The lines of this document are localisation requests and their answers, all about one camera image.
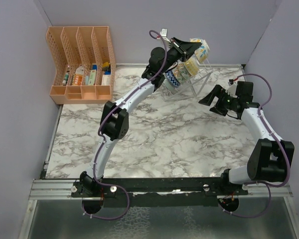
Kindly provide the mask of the blue orange floral bowl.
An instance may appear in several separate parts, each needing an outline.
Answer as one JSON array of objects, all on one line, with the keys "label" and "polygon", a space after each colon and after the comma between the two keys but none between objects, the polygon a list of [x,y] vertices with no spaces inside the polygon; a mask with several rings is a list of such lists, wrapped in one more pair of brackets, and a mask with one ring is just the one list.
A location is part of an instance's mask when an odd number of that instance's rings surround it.
[{"label": "blue orange floral bowl", "polygon": [[202,38],[191,38],[190,42],[199,42],[201,46],[195,51],[195,56],[200,64],[202,64],[208,57],[210,48],[206,40]]}]

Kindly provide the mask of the blue yellow sun bowl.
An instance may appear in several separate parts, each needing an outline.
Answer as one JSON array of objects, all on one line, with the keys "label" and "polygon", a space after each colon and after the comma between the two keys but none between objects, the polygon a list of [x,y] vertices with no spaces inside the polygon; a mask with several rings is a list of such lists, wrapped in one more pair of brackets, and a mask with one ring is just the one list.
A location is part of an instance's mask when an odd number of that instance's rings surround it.
[{"label": "blue yellow sun bowl", "polygon": [[196,76],[199,72],[199,65],[194,57],[191,57],[186,62],[184,62],[184,66],[189,72],[191,76]]}]

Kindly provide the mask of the white bowl orange flower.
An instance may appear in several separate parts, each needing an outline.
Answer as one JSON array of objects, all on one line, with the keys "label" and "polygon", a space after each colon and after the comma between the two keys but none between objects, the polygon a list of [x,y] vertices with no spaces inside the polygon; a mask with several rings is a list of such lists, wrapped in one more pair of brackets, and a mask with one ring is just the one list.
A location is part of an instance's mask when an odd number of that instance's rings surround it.
[{"label": "white bowl orange flower", "polygon": [[186,69],[183,63],[178,65],[178,70],[185,80],[189,80],[192,77],[192,75],[189,73],[189,71]]}]

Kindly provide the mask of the white bowl orange leaves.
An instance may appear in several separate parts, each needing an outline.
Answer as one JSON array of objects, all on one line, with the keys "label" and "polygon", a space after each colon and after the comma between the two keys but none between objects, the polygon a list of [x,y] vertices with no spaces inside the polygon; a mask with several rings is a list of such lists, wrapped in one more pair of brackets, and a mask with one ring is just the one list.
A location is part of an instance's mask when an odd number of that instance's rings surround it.
[{"label": "white bowl orange leaves", "polygon": [[173,72],[175,78],[177,79],[177,81],[180,84],[183,84],[185,81],[185,78],[182,76],[181,72],[177,68],[173,69],[172,72]]}]

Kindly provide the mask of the teal green bowl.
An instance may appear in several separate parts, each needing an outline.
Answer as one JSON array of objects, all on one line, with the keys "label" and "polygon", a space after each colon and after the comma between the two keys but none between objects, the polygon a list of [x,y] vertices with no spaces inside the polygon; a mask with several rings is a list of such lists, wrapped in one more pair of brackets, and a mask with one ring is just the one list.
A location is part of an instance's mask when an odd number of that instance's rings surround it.
[{"label": "teal green bowl", "polygon": [[177,90],[175,89],[175,87],[168,80],[164,80],[163,84],[170,91],[171,94],[177,93]]}]

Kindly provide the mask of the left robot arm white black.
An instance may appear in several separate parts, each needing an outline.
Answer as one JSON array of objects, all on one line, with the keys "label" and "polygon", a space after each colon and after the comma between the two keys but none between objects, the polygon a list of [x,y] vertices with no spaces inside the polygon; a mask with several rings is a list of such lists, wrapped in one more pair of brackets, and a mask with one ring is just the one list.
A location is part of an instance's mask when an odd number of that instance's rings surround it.
[{"label": "left robot arm white black", "polygon": [[91,161],[91,168],[80,175],[83,191],[88,196],[96,196],[100,185],[104,185],[100,180],[115,145],[128,132],[129,113],[162,85],[165,80],[164,73],[174,63],[187,61],[201,45],[201,42],[185,42],[172,38],[169,49],[166,45],[163,48],[154,48],[139,82],[119,100],[105,103],[98,129],[100,141]]}]

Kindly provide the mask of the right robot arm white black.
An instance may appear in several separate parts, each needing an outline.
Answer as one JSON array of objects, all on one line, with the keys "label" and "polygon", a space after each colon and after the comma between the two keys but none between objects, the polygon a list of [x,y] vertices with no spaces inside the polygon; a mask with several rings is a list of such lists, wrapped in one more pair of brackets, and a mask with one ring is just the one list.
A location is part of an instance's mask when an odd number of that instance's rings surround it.
[{"label": "right robot arm white black", "polygon": [[229,111],[236,113],[248,128],[256,145],[245,166],[224,172],[227,177],[219,182],[219,189],[230,195],[237,184],[268,182],[273,186],[286,184],[290,176],[290,167],[294,154],[294,144],[277,135],[264,116],[259,103],[253,101],[253,83],[233,80],[231,86],[224,89],[216,85],[212,91],[199,101],[209,106],[210,111],[226,116]]}]

